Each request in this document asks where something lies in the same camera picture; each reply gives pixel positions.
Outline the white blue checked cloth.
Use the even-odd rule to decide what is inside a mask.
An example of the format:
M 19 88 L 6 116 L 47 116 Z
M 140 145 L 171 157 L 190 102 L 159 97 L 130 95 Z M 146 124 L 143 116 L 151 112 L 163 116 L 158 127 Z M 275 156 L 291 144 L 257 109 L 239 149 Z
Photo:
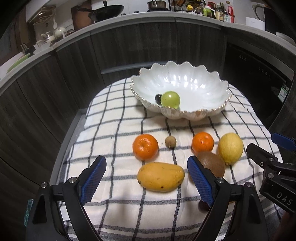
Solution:
M 129 78 L 101 90 L 90 102 L 82 132 L 61 166 L 60 182 L 78 176 L 97 156 L 107 167 L 85 211 L 103 240 L 191 240 L 206 213 L 198 209 L 200 196 L 188 175 L 172 192 L 152 192 L 137 181 L 143 163 L 133 154 L 138 135 L 156 138 L 156 161 L 186 168 L 196 133 L 207 132 L 218 144 L 226 133 L 236 133 L 246 146 L 254 143 L 276 157 L 280 152 L 247 98 L 231 86 L 232 97 L 222 113 L 201 121 L 169 120 L 147 111 L 130 90 Z M 177 145 L 169 149 L 165 139 Z

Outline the white teapot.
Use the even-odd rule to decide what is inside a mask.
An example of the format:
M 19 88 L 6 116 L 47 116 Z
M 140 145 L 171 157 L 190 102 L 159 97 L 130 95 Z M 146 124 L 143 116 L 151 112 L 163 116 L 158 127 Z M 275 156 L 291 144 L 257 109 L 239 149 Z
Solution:
M 63 37 L 65 33 L 66 33 L 66 29 L 64 27 L 58 27 L 54 32 L 54 36 L 57 39 L 59 37 Z

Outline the green round plum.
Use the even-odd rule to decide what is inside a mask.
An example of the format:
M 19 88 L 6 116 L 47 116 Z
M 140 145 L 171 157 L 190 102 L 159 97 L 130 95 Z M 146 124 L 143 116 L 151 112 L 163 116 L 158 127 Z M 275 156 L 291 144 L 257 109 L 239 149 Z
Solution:
M 161 105 L 164 107 L 178 109 L 180 103 L 180 96 L 174 91 L 167 91 L 161 96 Z

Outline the dark purple plum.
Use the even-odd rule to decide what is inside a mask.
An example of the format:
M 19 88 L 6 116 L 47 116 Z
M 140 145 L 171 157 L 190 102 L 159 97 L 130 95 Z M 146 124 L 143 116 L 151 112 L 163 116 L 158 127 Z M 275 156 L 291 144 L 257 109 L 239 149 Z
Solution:
M 198 203 L 198 209 L 202 212 L 208 212 L 210 206 L 208 205 L 208 203 L 204 202 L 203 200 L 200 200 Z

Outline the yellow mango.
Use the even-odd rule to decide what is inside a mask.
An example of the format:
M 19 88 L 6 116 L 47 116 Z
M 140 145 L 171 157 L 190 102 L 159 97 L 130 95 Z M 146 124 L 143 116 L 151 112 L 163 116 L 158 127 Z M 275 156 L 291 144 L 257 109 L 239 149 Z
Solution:
M 154 192 L 171 192 L 182 184 L 184 178 L 185 171 L 181 166 L 162 162 L 145 164 L 137 174 L 138 183 Z

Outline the yellow lemon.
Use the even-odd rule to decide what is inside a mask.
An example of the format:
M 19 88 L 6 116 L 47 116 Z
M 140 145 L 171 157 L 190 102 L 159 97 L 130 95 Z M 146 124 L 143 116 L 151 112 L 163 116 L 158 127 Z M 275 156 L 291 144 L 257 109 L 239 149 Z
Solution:
M 236 163 L 243 153 L 243 141 L 236 133 L 226 133 L 218 144 L 218 155 L 226 165 Z

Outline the yellow cap jar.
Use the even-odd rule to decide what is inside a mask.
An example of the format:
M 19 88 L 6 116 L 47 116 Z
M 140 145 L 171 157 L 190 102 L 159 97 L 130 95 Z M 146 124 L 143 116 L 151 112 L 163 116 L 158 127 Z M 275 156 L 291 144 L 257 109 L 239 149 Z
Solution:
M 187 5 L 187 11 L 192 11 L 192 10 L 193 10 L 193 6 Z

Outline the white scalloped ceramic bowl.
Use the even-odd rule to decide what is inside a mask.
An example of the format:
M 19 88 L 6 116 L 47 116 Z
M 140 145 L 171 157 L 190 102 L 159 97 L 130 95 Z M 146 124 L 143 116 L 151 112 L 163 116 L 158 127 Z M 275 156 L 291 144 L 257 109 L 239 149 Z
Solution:
M 149 111 L 161 113 L 171 120 L 185 118 L 199 121 L 219 114 L 232 97 L 229 83 L 221 80 L 217 71 L 210 72 L 204 65 L 194 67 L 185 61 L 177 64 L 168 61 L 151 68 L 140 68 L 138 75 L 131 77 L 130 90 L 135 98 Z M 178 106 L 158 104 L 156 96 L 166 92 L 177 94 Z

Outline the green white energy sticker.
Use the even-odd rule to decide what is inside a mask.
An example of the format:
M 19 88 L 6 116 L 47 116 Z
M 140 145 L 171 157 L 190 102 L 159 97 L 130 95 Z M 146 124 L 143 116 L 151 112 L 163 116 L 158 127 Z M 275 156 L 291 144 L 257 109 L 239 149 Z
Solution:
M 278 94 L 278 98 L 279 100 L 284 103 L 285 102 L 285 99 L 288 95 L 288 92 L 289 92 L 289 87 L 286 86 L 285 84 L 282 85 L 281 89 L 280 89 L 280 92 Z

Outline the white rice cooker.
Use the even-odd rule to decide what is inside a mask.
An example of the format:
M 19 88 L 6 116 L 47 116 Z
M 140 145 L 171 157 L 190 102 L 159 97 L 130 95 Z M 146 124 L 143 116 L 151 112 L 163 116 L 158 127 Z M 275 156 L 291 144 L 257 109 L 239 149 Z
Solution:
M 265 22 L 265 14 L 264 14 L 264 8 L 265 4 L 261 3 L 251 3 L 251 7 L 254 11 L 254 14 L 258 20 L 261 20 Z

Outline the green sauce bottle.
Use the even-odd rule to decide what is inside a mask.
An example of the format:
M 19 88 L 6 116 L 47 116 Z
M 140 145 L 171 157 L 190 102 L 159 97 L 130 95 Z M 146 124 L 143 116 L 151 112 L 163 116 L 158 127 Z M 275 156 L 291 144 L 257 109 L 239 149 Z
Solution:
M 209 17 L 209 18 L 216 18 L 215 11 L 210 8 L 210 6 L 205 6 L 203 8 L 203 16 Z

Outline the red label bottle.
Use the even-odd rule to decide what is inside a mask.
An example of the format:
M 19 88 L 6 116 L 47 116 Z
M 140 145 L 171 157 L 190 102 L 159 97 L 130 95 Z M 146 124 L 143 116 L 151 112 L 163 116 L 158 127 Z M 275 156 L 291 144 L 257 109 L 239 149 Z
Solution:
M 226 10 L 227 10 L 227 15 L 228 15 L 228 22 L 230 23 L 235 23 L 235 16 L 234 16 L 234 8 L 231 5 L 230 1 L 226 1 Z

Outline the dark grape in bowl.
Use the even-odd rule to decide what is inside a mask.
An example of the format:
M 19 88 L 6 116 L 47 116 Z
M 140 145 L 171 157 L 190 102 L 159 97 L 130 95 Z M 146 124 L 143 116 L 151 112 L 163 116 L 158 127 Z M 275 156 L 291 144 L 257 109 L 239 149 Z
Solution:
M 161 105 L 161 97 L 162 97 L 161 94 L 157 94 L 154 98 L 158 105 Z

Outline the right orange mandarin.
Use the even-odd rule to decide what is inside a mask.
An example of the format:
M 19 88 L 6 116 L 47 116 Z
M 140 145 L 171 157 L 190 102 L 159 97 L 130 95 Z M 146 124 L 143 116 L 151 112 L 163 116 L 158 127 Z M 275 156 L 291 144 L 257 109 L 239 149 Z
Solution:
M 214 148 L 214 139 L 207 132 L 199 132 L 194 135 L 191 143 L 194 153 L 211 152 Z

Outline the brown kiwi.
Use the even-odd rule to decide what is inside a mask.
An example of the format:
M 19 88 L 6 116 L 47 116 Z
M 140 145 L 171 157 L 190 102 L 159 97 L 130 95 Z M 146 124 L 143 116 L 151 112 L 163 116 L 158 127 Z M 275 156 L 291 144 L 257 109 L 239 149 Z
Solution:
M 212 152 L 199 152 L 196 154 L 197 159 L 204 168 L 209 169 L 214 176 L 224 177 L 226 165 L 222 159 Z

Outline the small tan longan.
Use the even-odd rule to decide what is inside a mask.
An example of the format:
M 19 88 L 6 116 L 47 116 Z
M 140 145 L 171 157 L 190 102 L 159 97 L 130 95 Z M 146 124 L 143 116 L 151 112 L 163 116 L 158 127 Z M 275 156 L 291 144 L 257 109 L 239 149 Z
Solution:
M 169 148 L 169 149 L 173 149 L 173 148 L 175 148 L 176 145 L 177 145 L 177 140 L 176 140 L 176 138 L 173 137 L 173 136 L 168 136 L 168 137 L 166 137 L 166 139 L 165 139 L 165 145 L 166 145 L 166 147 Z

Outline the black wok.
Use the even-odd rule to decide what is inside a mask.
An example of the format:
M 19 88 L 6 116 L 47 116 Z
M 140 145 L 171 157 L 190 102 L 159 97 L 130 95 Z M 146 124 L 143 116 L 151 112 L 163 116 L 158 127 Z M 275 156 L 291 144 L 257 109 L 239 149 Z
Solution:
M 77 7 L 76 9 L 77 11 L 88 12 L 88 18 L 90 18 L 90 20 L 94 22 L 100 22 L 119 16 L 123 12 L 124 6 L 119 4 L 109 6 L 107 1 L 104 0 L 103 7 L 96 10 L 91 10 L 83 7 Z

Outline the steel saucepan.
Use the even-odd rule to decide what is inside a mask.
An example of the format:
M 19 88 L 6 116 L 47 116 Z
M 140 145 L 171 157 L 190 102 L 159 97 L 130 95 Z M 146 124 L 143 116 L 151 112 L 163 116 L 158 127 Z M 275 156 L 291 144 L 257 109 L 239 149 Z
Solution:
M 147 8 L 148 10 L 167 9 L 167 3 L 165 1 L 148 1 Z

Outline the orange mandarin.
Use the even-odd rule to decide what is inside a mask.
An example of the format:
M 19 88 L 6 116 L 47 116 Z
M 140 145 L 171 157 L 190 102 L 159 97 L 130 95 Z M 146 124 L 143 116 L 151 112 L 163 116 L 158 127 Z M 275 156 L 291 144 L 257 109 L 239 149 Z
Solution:
M 132 144 L 132 151 L 137 159 L 150 160 L 158 153 L 159 144 L 156 138 L 150 134 L 138 135 Z
M 191 143 L 194 153 L 211 152 L 214 148 L 214 139 L 207 132 L 199 132 L 194 135 Z

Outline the left orange mandarin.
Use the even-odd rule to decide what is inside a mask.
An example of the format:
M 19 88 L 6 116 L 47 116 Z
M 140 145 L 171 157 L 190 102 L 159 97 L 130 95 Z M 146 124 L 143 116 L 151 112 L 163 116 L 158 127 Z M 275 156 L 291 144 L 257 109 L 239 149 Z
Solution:
M 156 138 L 150 134 L 138 135 L 132 144 L 132 151 L 137 159 L 150 160 L 158 153 L 159 144 Z

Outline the dark soy sauce bottle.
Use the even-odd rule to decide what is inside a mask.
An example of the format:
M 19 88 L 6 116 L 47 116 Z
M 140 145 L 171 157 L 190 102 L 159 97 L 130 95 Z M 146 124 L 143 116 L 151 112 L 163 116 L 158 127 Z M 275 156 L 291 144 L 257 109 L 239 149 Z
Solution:
M 218 8 L 219 20 L 224 21 L 224 3 L 220 3 Z

